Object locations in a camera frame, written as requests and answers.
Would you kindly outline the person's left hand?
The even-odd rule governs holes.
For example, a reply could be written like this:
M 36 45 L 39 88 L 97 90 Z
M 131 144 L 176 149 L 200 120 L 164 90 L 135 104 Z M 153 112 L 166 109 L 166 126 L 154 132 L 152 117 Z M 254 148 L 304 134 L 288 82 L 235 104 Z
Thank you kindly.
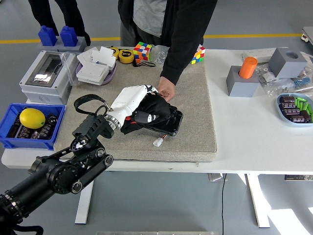
M 175 85 L 163 76 L 160 77 L 157 91 L 167 102 L 176 95 Z

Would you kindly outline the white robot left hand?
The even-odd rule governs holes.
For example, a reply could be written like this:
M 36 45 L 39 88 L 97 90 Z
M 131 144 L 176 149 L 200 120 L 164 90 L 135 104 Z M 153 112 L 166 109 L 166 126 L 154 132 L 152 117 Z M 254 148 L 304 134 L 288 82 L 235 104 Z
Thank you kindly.
M 158 93 L 157 89 L 151 85 L 125 87 L 112 103 L 112 111 L 107 114 L 123 125 L 125 118 L 132 115 L 144 97 L 153 92 Z

